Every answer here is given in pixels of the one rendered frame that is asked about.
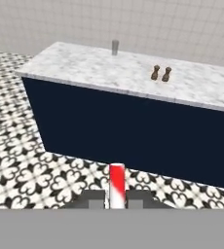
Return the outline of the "brown wooden shaker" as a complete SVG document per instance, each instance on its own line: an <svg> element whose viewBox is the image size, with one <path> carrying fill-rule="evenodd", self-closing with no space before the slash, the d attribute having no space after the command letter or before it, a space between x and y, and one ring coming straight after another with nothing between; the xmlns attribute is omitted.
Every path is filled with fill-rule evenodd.
<svg viewBox="0 0 224 249"><path fill-rule="evenodd" d="M156 81L158 79L158 72L160 70L160 66L159 65L155 65L153 70L154 71L153 71L153 73L151 75L151 80Z"/></svg>
<svg viewBox="0 0 224 249"><path fill-rule="evenodd" d="M162 77L162 81L163 82L167 82L169 80L169 74L170 74L170 72L171 72L171 68L167 67L166 68L166 72L165 72L165 74Z"/></svg>

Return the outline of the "red and white striped straw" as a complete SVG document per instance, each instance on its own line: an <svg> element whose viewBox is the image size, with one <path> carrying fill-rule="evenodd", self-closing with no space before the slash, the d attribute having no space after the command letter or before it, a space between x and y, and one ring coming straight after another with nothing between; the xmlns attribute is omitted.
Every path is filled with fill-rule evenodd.
<svg viewBox="0 0 224 249"><path fill-rule="evenodd" d="M122 163L109 165L109 206L111 209L125 208L125 166Z"/></svg>

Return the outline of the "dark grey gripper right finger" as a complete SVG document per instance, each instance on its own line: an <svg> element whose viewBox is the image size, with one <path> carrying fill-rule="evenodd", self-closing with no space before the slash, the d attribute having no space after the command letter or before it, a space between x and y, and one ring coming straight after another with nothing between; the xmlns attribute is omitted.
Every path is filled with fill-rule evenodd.
<svg viewBox="0 0 224 249"><path fill-rule="evenodd" d="M168 208L168 205L155 200L149 191L127 190L126 207L127 209L162 209Z"/></svg>

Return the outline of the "navy dining counter with marble top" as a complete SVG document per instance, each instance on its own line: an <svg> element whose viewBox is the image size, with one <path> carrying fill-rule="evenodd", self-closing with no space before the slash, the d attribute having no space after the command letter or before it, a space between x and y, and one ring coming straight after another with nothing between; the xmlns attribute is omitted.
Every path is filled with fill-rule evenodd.
<svg viewBox="0 0 224 249"><path fill-rule="evenodd" d="M224 67L55 42L16 72L47 151L224 188Z"/></svg>

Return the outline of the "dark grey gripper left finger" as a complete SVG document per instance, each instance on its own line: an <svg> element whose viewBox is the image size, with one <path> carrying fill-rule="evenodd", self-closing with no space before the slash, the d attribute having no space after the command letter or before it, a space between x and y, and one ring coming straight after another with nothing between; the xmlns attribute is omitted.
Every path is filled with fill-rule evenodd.
<svg viewBox="0 0 224 249"><path fill-rule="evenodd" d="M84 190L80 196L68 202L66 208L84 208L84 209L104 209L105 191L104 190Z"/></svg>

